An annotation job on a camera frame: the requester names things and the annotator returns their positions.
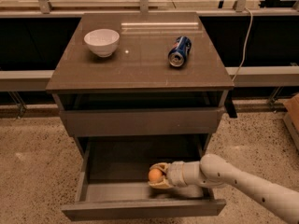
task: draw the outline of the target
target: can lid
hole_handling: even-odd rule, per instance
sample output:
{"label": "can lid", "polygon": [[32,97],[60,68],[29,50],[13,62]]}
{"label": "can lid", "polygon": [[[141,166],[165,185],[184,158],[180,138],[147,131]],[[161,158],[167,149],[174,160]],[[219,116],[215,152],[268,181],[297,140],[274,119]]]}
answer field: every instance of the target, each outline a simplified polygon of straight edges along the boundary
{"label": "can lid", "polygon": [[172,53],[169,55],[168,60],[172,66],[180,67],[184,64],[184,57],[178,52]]}

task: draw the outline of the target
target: brown cabinet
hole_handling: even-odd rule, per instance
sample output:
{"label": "brown cabinet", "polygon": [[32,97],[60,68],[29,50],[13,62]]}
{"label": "brown cabinet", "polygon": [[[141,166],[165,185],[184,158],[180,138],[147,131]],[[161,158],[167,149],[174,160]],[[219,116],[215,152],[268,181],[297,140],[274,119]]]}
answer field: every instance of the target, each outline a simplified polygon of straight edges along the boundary
{"label": "brown cabinet", "polygon": [[[90,31],[119,32],[118,49],[98,58],[84,44]],[[192,50],[172,68],[167,54],[186,35]],[[84,162],[71,220],[215,216],[225,200],[199,187],[149,187],[152,164],[198,161],[233,88],[195,13],[86,14],[47,90],[61,109]]]}

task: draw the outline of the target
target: drawer front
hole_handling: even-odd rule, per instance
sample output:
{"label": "drawer front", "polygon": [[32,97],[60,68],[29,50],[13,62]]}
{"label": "drawer front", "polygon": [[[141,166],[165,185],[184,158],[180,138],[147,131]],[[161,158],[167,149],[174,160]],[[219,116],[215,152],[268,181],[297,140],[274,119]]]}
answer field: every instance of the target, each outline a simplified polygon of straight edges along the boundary
{"label": "drawer front", "polygon": [[200,160],[197,147],[189,135],[94,138],[84,155],[75,203],[62,210],[73,221],[216,216],[225,200],[213,199],[207,189],[148,185],[153,163]]}
{"label": "drawer front", "polygon": [[214,133],[223,108],[62,111],[70,136]]}

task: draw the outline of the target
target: orange ball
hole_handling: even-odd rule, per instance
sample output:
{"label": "orange ball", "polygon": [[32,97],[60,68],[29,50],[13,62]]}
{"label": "orange ball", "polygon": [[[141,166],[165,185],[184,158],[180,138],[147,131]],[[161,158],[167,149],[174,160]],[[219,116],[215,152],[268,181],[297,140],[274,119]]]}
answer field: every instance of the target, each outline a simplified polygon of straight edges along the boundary
{"label": "orange ball", "polygon": [[163,172],[160,169],[153,168],[149,171],[149,181],[155,182],[158,181],[160,177],[163,176]]}

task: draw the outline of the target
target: cabinet top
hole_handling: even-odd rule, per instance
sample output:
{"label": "cabinet top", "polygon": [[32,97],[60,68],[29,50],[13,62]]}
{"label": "cabinet top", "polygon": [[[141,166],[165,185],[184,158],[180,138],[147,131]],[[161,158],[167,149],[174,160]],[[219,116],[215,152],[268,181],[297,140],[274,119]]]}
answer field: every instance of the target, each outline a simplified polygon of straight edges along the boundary
{"label": "cabinet top", "polygon": [[[120,34],[107,58],[89,51],[84,36],[108,28]],[[169,65],[179,36],[192,41],[187,62]],[[196,13],[85,14],[47,86],[52,93],[229,90],[232,80]]]}

